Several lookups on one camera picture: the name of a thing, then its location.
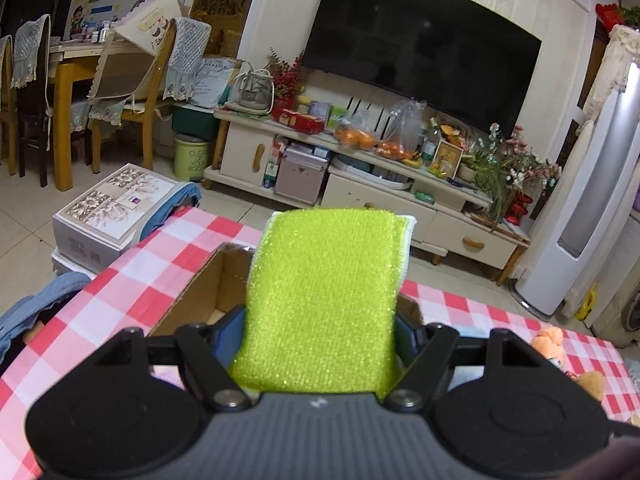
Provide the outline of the pink checkered tablecloth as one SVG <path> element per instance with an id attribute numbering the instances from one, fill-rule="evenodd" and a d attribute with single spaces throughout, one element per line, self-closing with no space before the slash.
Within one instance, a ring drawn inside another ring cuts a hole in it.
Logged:
<path id="1" fill-rule="evenodd" d="M 121 328 L 157 323 L 221 244 L 255 247 L 262 233 L 201 209 L 171 217 L 150 240 L 125 252 L 44 326 L 1 376 L 1 479 L 38 474 L 24 436 L 27 409 L 44 390 Z M 427 281 L 405 281 L 401 292 L 416 300 L 425 322 L 490 330 L 504 327 L 530 341 L 542 326 L 535 320 L 468 299 Z M 639 415 L 639 393 L 612 344 L 564 330 L 564 368 L 576 375 L 597 370 L 605 378 L 602 406 L 611 418 Z"/>

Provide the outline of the yellow-green scouring sponge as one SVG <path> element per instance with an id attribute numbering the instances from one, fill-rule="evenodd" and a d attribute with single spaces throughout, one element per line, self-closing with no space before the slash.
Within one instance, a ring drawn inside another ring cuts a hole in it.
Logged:
<path id="1" fill-rule="evenodd" d="M 360 393 L 398 381 L 394 318 L 416 219 L 364 208 L 273 214 L 230 372 L 253 392 Z"/>

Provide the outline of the white printed carton box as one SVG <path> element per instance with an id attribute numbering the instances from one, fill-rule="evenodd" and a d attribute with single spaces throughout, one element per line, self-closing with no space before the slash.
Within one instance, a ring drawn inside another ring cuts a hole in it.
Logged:
<path id="1" fill-rule="evenodd" d="M 53 216 L 56 249 L 100 273 L 137 244 L 146 222 L 178 188 L 177 181 L 154 171 L 122 166 Z"/>

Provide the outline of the white standing air conditioner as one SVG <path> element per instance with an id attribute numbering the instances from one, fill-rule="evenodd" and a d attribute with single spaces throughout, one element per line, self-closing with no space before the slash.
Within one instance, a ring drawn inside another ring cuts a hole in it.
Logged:
<path id="1" fill-rule="evenodd" d="M 575 311 L 622 234 L 639 185 L 639 33 L 616 25 L 559 183 L 534 225 L 512 294 L 548 320 Z"/>

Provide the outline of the cream TV cabinet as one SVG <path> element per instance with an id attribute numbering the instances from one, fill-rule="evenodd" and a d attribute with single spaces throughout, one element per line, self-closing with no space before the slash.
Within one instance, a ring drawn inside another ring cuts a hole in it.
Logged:
<path id="1" fill-rule="evenodd" d="M 424 170 L 378 157 L 371 152 L 351 150 L 327 133 L 306 136 L 273 120 L 258 120 L 238 113 L 216 110 L 220 120 L 212 164 L 204 171 L 204 185 L 219 183 L 296 208 L 364 207 L 387 209 L 416 218 L 411 245 L 432 255 L 439 263 L 449 254 L 484 263 L 498 270 L 498 285 L 510 278 L 518 260 L 529 246 L 524 235 L 501 231 L 474 220 L 471 206 L 485 209 L 489 200 L 481 192 L 457 188 Z M 273 142 L 286 139 L 322 148 L 331 155 L 344 155 L 408 179 L 391 188 L 378 177 L 356 174 L 349 167 L 332 164 L 328 180 L 310 203 L 293 195 L 278 194 L 262 185 Z"/>

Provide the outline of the green trash bin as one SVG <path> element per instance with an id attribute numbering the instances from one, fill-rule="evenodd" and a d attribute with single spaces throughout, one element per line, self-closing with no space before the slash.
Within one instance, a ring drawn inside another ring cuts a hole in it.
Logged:
<path id="1" fill-rule="evenodd" d="M 198 182 L 208 166 L 210 143 L 194 136 L 175 135 L 174 174 L 180 181 Z"/>

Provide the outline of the cardboard box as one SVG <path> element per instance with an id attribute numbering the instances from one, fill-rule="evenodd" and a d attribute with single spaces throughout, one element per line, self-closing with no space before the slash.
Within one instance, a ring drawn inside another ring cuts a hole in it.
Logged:
<path id="1" fill-rule="evenodd" d="M 151 330 L 168 336 L 189 323 L 213 324 L 246 304 L 254 250 L 226 243 L 194 274 Z M 399 266 L 357 258 L 311 254 L 273 258 L 258 273 L 266 299 L 249 307 L 248 320 L 261 335 L 347 339 L 352 333 L 380 336 L 392 330 L 392 314 L 409 313 L 422 324 L 416 300 L 400 292 Z"/>

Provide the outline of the brown plush with red scarf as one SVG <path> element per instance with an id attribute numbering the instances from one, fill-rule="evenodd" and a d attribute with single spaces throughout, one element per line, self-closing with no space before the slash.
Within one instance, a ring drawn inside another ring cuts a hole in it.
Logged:
<path id="1" fill-rule="evenodd" d="M 580 385 L 585 391 L 587 391 L 593 399 L 598 402 L 602 402 L 605 396 L 605 378 L 601 372 L 592 370 L 591 372 L 585 372 L 577 375 L 574 378 L 577 385 Z"/>

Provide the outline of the black television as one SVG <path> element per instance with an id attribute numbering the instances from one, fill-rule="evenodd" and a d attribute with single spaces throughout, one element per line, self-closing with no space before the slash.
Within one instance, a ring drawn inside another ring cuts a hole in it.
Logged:
<path id="1" fill-rule="evenodd" d="M 540 47 L 472 0 L 320 0 L 303 63 L 508 136 Z"/>

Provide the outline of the wooden dining chair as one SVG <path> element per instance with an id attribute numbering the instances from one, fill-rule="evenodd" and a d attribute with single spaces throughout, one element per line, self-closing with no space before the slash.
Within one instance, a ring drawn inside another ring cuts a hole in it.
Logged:
<path id="1" fill-rule="evenodd" d="M 156 109 L 166 100 L 190 99 L 211 30 L 192 18 L 160 18 L 141 37 L 120 25 L 106 40 L 88 95 L 89 117 L 96 127 L 138 124 L 145 168 L 153 167 Z"/>

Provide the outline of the framed picture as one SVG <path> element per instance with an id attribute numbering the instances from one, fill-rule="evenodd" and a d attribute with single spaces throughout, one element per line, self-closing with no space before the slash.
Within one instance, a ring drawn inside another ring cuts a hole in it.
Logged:
<path id="1" fill-rule="evenodd" d="M 462 154 L 460 146 L 440 140 L 430 166 L 431 173 L 441 179 L 453 178 L 458 171 Z"/>

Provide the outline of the orange twisted towel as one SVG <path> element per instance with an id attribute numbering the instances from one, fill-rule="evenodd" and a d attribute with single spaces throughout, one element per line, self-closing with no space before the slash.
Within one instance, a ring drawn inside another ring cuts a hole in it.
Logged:
<path id="1" fill-rule="evenodd" d="M 542 328 L 536 333 L 530 345 L 546 360 L 562 370 L 565 359 L 564 334 L 559 327 Z"/>

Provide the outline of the bag of oranges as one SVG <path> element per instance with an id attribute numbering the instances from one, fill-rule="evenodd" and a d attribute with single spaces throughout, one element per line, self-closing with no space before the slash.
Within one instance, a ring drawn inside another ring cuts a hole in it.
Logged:
<path id="1" fill-rule="evenodd" d="M 398 162 L 409 159 L 420 141 L 425 109 L 425 101 L 414 99 L 395 104 L 390 111 L 390 122 L 375 148 L 375 154 Z"/>

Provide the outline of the potted flower plant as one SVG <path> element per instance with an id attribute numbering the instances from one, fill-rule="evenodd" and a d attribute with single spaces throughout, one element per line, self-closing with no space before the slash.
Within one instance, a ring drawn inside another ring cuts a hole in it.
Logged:
<path id="1" fill-rule="evenodd" d="M 462 162 L 476 172 L 474 185 L 491 200 L 488 217 L 500 222 L 517 192 L 529 186 L 534 190 L 553 190 L 562 167 L 543 159 L 524 141 L 523 128 L 515 126 L 510 136 L 494 122 L 487 136 L 475 138 L 463 154 Z"/>

